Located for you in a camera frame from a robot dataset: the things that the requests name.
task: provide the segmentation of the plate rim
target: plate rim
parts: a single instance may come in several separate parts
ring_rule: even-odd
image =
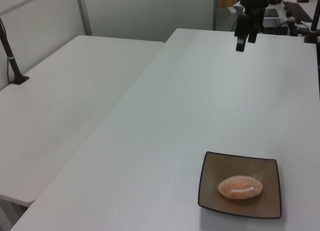
[[[257,216],[247,216],[247,215],[241,215],[241,214],[235,214],[230,212],[224,212],[218,209],[213,209],[210,207],[206,207],[200,204],[200,190],[201,190],[201,182],[202,182],[202,176],[204,172],[205,162],[208,154],[215,154],[215,155],[225,155],[225,156],[233,156],[233,157],[241,157],[241,158],[250,158],[250,159],[257,159],[257,160],[270,160],[275,161],[275,167],[276,167],[276,174],[278,179],[278,186],[279,186],[279,202],[280,202],[280,215],[275,217],[257,217]],[[253,218],[253,219],[264,219],[264,220],[274,220],[274,219],[280,219],[282,217],[282,199],[281,199],[281,187],[280,187],[280,178],[279,178],[279,170],[278,170],[278,162],[274,158],[261,158],[261,157],[249,157],[249,156],[241,156],[241,155],[234,155],[234,154],[225,154],[225,153],[219,153],[219,152],[211,152],[207,151],[205,153],[202,168],[201,168],[201,175],[200,175],[200,181],[199,181],[199,188],[198,188],[198,205],[204,209],[212,210],[218,213],[226,214],[226,215],[233,215],[238,217],[244,217],[244,218]]]

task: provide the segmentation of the black metal pole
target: black metal pole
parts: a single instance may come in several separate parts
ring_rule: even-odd
[[[212,30],[217,30],[217,12],[218,12],[218,0],[213,0],[213,23]]]
[[[316,31],[317,31],[317,25],[319,21],[319,15],[320,15],[320,0],[316,2],[316,7],[313,15],[310,32],[308,33],[307,36],[304,37],[305,43],[315,44],[317,42],[318,34]]]
[[[3,45],[4,51],[6,53],[7,58],[9,59],[10,65],[12,67],[12,70],[14,72],[14,81],[11,82],[12,84],[20,85],[26,80],[29,79],[27,76],[23,76],[19,70],[19,67],[17,65],[16,59],[14,54],[12,53],[11,47],[9,45],[6,32],[4,30],[4,27],[0,25],[0,39],[1,43]]]

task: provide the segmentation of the white icing stripe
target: white icing stripe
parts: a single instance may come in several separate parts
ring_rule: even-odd
[[[246,191],[254,190],[254,189],[255,189],[254,187],[248,187],[246,189],[231,189],[231,192],[242,193],[242,192],[246,192]]]

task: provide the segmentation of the food item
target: food item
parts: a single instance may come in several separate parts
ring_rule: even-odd
[[[229,177],[218,185],[220,194],[235,200],[257,196],[262,192],[262,189],[261,182],[250,176]]]

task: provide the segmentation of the white table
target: white table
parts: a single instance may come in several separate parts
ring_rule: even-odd
[[[318,230],[316,47],[262,34],[243,53],[236,43],[176,30],[12,231]],[[308,55],[294,58],[296,47]],[[276,159],[282,218],[199,207],[206,151]]]
[[[163,46],[78,36],[0,92],[0,199],[29,206]]]

